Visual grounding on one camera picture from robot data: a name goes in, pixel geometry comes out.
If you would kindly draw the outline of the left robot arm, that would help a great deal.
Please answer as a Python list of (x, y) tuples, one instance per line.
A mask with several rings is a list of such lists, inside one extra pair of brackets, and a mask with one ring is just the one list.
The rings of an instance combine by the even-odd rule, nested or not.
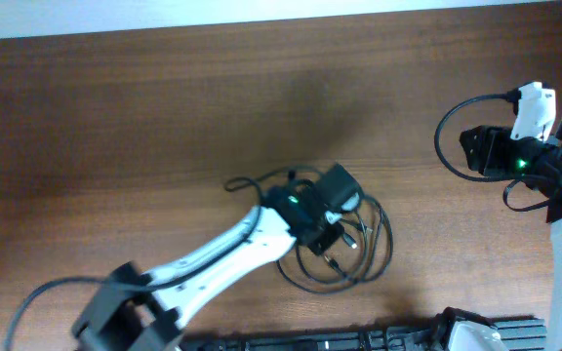
[(198, 250), (141, 272), (133, 262), (112, 271), (71, 328), (83, 350), (172, 350), (208, 302), (292, 247), (322, 253), (343, 229), (342, 214), (361, 201), (338, 186), (293, 192), (271, 188), (237, 224)]

